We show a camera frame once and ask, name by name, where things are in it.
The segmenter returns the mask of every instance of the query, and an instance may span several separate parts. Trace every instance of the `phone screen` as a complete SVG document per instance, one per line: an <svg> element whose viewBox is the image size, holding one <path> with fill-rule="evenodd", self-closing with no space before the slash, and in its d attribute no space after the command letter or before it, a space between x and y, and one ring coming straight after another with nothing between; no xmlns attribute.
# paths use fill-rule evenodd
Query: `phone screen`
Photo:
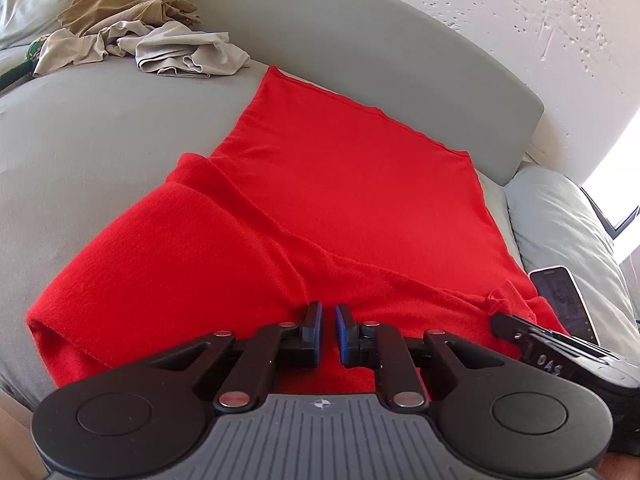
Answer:
<svg viewBox="0 0 640 480"><path fill-rule="evenodd" d="M595 345L600 344L569 269L551 267L532 270L529 277L538 294L549 302L569 334Z"/></svg>

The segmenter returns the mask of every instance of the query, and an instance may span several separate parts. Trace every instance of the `red fleece blanket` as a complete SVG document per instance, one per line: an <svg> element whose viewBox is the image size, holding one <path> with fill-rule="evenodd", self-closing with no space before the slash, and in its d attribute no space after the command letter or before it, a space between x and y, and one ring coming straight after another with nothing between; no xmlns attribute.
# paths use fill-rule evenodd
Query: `red fleece blanket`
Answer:
<svg viewBox="0 0 640 480"><path fill-rule="evenodd" d="M466 153L271 67L229 137L187 154L101 232L26 321L58 385L195 338L325 307L322 364L289 392L373 389L344 370L333 307L503 353L488 317L562 327L509 256Z"/></svg>

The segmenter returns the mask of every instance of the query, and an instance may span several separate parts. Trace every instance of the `light blue pillow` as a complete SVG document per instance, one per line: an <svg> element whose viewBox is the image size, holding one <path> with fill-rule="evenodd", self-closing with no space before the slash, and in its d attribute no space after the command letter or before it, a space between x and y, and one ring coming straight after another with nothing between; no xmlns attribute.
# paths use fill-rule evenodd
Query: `light blue pillow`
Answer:
<svg viewBox="0 0 640 480"><path fill-rule="evenodd" d="M640 362L640 335L613 242L582 191L555 171L525 163L505 192L525 270L571 270L600 344Z"/></svg>

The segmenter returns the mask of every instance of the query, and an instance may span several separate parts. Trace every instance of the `beige cloth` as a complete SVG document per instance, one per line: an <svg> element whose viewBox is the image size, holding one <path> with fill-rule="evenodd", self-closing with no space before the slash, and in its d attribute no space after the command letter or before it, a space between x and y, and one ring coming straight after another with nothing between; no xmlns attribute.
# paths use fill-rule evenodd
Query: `beige cloth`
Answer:
<svg viewBox="0 0 640 480"><path fill-rule="evenodd" d="M42 480L46 476L31 439L31 412L0 390L0 478Z"/></svg>
<svg viewBox="0 0 640 480"><path fill-rule="evenodd" d="M127 46L127 42L138 40L152 30L153 27L140 21L117 22L98 34L82 37L74 36L66 28L61 28L44 42L33 73L45 75L70 64L95 63L102 61L109 54L126 56L135 52L137 44L135 42Z"/></svg>
<svg viewBox="0 0 640 480"><path fill-rule="evenodd" d="M42 46L34 74L102 61L109 54L135 56L142 72L182 77L233 75L249 61L244 50L229 43L226 32L193 32L179 22L153 29L138 20L117 22L90 36L57 30Z"/></svg>
<svg viewBox="0 0 640 480"><path fill-rule="evenodd" d="M229 43L228 32L193 32L178 22L167 22L135 41L136 63L142 72L180 77L233 75L249 55Z"/></svg>
<svg viewBox="0 0 640 480"><path fill-rule="evenodd" d="M187 0L74 0L58 15L62 27L73 34L97 34L120 21L142 20L147 25L161 26L177 20L187 26L200 22L197 7Z"/></svg>
<svg viewBox="0 0 640 480"><path fill-rule="evenodd" d="M163 23L175 20L187 27L193 27L200 23L200 19L194 12L198 8L187 0L149 0L140 2L130 9L123 10L103 19L89 28L86 34L97 34L105 27L110 27L116 22L141 22L152 27L161 27Z"/></svg>

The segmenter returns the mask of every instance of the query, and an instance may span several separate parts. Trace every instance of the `textured wall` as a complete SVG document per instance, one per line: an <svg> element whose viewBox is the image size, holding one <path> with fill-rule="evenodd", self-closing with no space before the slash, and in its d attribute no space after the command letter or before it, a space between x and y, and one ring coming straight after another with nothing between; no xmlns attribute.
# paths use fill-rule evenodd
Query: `textured wall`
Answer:
<svg viewBox="0 0 640 480"><path fill-rule="evenodd" d="M640 106L640 0L404 0L545 104L530 154L581 183Z"/></svg>

